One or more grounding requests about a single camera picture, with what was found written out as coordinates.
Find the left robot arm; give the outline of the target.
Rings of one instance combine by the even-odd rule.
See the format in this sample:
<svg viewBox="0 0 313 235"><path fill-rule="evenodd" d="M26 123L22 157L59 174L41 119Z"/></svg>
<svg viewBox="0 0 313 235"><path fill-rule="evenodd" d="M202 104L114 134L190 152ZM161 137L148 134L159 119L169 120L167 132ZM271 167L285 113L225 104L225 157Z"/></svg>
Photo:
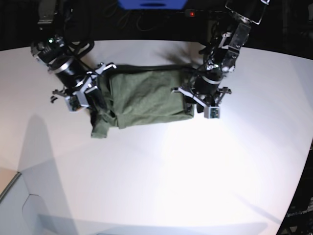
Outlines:
<svg viewBox="0 0 313 235"><path fill-rule="evenodd" d="M184 67L189 79L172 89L173 93L183 95L186 113L196 108L205 118L220 118L220 103L226 94L232 93L230 88L221 88L220 84L235 70L251 24L260 24L268 5L268 0L226 1L228 13L213 24L210 41L199 51L203 56L202 64L197 68Z"/></svg>

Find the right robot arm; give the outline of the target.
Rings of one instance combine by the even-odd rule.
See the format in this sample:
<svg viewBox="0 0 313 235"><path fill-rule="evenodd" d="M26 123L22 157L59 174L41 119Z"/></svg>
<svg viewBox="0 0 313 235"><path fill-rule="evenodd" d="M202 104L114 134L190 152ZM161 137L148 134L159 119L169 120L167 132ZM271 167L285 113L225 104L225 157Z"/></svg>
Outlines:
<svg viewBox="0 0 313 235"><path fill-rule="evenodd" d="M98 81L105 71L117 66L100 63L93 69L82 61L82 57L93 49L94 41L87 39L77 44L66 41L65 26L72 12L70 4L69 0L39 1L40 37L31 44L31 54L63 85L61 90L52 91L51 103L62 97L71 112L98 107L106 110L108 102Z"/></svg>

